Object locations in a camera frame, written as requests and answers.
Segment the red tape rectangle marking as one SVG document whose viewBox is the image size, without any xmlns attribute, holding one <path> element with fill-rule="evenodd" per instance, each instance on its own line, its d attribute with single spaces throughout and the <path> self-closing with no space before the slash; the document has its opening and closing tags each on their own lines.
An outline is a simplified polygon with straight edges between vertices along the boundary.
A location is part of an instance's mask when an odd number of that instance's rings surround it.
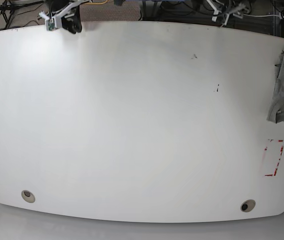
<svg viewBox="0 0 284 240">
<path fill-rule="evenodd" d="M 264 148 L 262 161 L 262 175 L 273 177 L 276 175 L 284 148 L 284 140 L 269 139 Z"/>
</svg>

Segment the black tripod stand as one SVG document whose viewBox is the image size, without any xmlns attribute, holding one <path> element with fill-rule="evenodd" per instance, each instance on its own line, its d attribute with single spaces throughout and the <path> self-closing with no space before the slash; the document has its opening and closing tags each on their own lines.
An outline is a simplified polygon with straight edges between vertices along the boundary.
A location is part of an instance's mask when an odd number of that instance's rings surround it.
<svg viewBox="0 0 284 240">
<path fill-rule="evenodd" d="M 0 17 L 5 21 L 4 29 L 7 30 L 15 17 L 15 13 L 23 8 L 42 5 L 44 0 L 5 0 L 0 5 Z"/>
</svg>

